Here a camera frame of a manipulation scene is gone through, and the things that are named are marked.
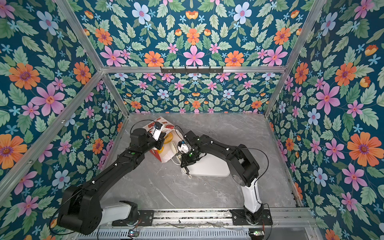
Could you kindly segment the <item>yellow ring bread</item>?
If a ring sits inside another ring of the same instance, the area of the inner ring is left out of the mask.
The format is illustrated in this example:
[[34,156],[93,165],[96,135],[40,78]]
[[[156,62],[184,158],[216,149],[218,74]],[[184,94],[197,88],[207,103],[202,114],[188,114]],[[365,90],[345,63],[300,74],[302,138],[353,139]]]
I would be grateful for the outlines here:
[[174,138],[173,133],[168,133],[165,136],[164,145],[169,144],[173,140],[173,138]]

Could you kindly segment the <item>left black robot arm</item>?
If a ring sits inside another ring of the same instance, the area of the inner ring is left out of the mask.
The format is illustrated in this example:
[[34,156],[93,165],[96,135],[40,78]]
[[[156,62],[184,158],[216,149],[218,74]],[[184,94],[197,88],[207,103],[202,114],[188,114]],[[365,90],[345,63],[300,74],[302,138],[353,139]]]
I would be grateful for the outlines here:
[[163,147],[166,134],[162,128],[163,124],[155,122],[152,133],[135,129],[130,135],[129,147],[109,167],[86,183],[66,189],[58,212],[58,226],[89,235],[109,222],[135,225],[140,218],[137,204],[120,201],[102,208],[100,201],[111,187],[141,164],[147,152]]

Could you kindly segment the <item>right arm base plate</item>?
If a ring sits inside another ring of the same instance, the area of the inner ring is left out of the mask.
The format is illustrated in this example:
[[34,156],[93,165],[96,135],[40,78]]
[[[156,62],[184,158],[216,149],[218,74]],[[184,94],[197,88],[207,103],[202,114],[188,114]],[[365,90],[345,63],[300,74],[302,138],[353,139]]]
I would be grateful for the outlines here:
[[232,209],[230,210],[232,214],[233,225],[235,226],[272,226],[273,220],[271,217],[271,212],[268,209],[261,207],[255,213],[251,213],[247,209]]

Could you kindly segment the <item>red white paper bag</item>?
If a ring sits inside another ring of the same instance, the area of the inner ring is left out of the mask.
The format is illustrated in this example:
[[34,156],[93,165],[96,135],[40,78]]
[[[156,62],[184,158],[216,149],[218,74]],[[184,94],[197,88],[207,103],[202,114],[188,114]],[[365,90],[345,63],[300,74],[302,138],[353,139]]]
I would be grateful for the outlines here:
[[150,153],[161,163],[167,163],[178,153],[178,142],[181,138],[178,136],[178,131],[175,125],[163,117],[158,117],[154,122],[144,126],[144,129],[151,135],[155,134],[158,141],[161,141],[161,148],[154,147]]

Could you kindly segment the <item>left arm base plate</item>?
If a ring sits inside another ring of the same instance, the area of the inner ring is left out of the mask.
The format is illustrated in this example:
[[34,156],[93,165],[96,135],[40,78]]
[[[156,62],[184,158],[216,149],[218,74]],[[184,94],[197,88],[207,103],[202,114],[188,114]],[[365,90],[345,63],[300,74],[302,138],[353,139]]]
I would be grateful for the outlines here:
[[154,220],[153,210],[134,210],[126,219],[112,222],[113,227],[148,227]]

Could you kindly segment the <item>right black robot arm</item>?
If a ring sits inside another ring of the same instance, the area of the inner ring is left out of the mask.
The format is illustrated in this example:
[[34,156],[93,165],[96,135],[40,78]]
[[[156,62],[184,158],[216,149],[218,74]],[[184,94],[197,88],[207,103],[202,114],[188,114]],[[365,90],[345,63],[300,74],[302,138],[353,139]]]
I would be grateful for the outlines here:
[[196,164],[206,155],[225,161],[232,178],[242,188],[244,218],[251,225],[262,220],[265,208],[258,190],[260,165],[245,145],[226,145],[207,135],[197,136],[189,131],[178,143],[178,154],[182,168]]

